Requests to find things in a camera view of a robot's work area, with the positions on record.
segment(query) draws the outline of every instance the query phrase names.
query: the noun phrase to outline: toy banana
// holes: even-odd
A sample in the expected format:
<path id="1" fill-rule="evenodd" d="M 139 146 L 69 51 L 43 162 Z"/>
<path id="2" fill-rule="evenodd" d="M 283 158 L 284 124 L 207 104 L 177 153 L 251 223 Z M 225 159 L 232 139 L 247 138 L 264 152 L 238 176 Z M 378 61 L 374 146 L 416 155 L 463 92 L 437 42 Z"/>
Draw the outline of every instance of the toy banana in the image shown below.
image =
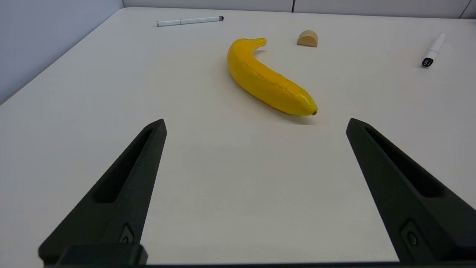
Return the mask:
<path id="1" fill-rule="evenodd" d="M 303 88 L 253 56 L 264 45 L 265 38 L 234 41 L 227 56 L 231 76 L 243 89 L 271 107 L 288 114 L 315 115 L 316 103 Z"/>

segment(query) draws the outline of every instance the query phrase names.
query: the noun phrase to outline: tabletop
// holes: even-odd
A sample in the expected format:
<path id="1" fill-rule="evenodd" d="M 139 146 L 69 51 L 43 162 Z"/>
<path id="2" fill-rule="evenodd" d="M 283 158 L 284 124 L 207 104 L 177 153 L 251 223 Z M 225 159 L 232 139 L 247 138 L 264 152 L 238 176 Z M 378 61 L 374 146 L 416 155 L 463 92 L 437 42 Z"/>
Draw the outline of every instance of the tabletop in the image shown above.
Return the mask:
<path id="1" fill-rule="evenodd" d="M 296 45 L 303 30 L 317 48 Z M 274 110 L 233 81 L 229 46 L 257 37 L 268 44 L 256 57 L 305 88 L 317 115 Z M 0 266 L 39 267 L 41 242 L 160 118 L 148 263 L 397 260 L 347 123 L 373 125 L 476 207 L 475 44 L 471 20 L 119 10 L 0 106 Z"/>

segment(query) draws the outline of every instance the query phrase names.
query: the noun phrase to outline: pen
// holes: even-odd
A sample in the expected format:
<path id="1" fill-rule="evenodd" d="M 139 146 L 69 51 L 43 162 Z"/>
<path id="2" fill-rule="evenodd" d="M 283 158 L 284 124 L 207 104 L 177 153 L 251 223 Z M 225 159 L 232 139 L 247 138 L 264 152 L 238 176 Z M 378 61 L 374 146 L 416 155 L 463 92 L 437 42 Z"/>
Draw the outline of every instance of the pen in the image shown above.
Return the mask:
<path id="1" fill-rule="evenodd" d="M 170 26 L 170 25 L 181 25 L 181 24 L 191 24 L 191 23 L 201 23 L 201 22 L 211 22 L 211 21 L 222 21 L 223 16 L 210 17 L 210 18 L 200 18 L 200 19 L 188 19 L 188 20 L 175 20 L 175 21 L 158 21 L 157 27 Z"/>
<path id="2" fill-rule="evenodd" d="M 426 54 L 425 58 L 421 62 L 421 65 L 423 67 L 430 67 L 433 64 L 436 57 L 438 56 L 438 50 L 440 49 L 441 44 L 443 44 L 445 37 L 446 37 L 446 34 L 442 32 L 440 36 L 438 36 L 438 38 L 435 40 L 435 42 L 431 45 L 430 50 L 428 50 L 428 53 Z"/>

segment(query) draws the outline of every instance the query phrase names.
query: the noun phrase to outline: white pen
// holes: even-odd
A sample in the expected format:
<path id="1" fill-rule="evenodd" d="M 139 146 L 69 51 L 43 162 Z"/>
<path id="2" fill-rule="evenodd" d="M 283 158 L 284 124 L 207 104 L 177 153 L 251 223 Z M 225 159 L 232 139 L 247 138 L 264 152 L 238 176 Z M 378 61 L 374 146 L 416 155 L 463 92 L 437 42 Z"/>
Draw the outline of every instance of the white pen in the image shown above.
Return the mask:
<path id="1" fill-rule="evenodd" d="M 431 45 L 430 50 L 426 54 L 425 58 L 421 62 L 423 67 L 430 67 L 433 62 L 435 61 L 436 57 L 438 56 L 438 50 L 440 49 L 443 41 L 445 40 L 446 34 L 442 32 L 440 36 L 435 40 L 435 42 Z"/>
<path id="2" fill-rule="evenodd" d="M 223 16 L 210 17 L 210 18 L 200 18 L 200 19 L 188 19 L 188 20 L 175 20 L 175 21 L 158 21 L 157 27 L 170 26 L 170 25 L 181 25 L 181 24 L 191 24 L 191 23 L 201 23 L 201 22 L 211 22 L 211 21 L 222 21 Z"/>

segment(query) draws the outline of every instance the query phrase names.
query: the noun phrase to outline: wall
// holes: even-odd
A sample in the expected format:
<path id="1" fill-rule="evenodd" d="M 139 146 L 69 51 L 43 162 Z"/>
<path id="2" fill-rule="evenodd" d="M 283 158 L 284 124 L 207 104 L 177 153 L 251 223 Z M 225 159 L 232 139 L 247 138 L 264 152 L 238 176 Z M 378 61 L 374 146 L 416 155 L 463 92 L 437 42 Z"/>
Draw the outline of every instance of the wall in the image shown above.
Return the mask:
<path id="1" fill-rule="evenodd" d="M 291 12 L 293 0 L 124 0 L 124 6 Z"/>
<path id="2" fill-rule="evenodd" d="M 294 12 L 457 19 L 468 3 L 469 0 L 296 0 Z"/>
<path id="3" fill-rule="evenodd" d="M 462 19 L 476 19 L 476 0 L 471 0 L 468 6 L 465 9 Z"/>
<path id="4" fill-rule="evenodd" d="M 0 104 L 122 7 L 122 0 L 1 0 Z"/>

